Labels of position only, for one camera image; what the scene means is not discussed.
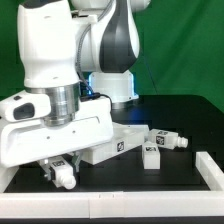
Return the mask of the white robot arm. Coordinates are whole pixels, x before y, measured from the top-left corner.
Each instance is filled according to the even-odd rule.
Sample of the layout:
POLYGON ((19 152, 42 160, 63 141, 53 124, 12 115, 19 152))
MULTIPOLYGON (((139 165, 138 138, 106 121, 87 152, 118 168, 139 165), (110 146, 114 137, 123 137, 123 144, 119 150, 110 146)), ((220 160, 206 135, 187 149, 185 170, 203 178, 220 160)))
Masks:
POLYGON ((124 74, 139 55, 133 14, 151 0, 25 0, 18 7, 23 91, 0 101, 0 169, 111 140, 111 101, 86 72, 124 74))

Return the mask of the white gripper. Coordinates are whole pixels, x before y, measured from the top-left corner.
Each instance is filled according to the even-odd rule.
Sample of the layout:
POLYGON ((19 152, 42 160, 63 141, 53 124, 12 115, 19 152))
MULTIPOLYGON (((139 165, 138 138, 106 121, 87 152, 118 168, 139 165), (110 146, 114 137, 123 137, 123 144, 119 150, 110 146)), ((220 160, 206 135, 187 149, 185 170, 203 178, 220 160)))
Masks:
POLYGON ((40 160, 44 177, 53 181, 55 171, 46 158, 71 152, 71 163, 79 171, 82 153, 73 151, 112 139, 110 111, 110 100, 101 97, 81 102, 75 119, 63 126, 48 127, 42 119, 14 123, 0 119, 0 166, 10 168, 40 160))

